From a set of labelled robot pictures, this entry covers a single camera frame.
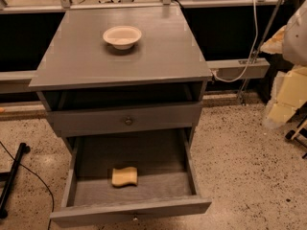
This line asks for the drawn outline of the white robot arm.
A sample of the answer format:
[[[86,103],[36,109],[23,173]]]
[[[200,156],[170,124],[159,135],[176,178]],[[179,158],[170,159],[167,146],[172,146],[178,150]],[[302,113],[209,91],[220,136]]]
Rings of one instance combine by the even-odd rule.
[[[307,0],[260,50],[280,54],[294,65],[286,74],[277,74],[266,106],[263,125],[277,128],[285,125],[307,103]]]

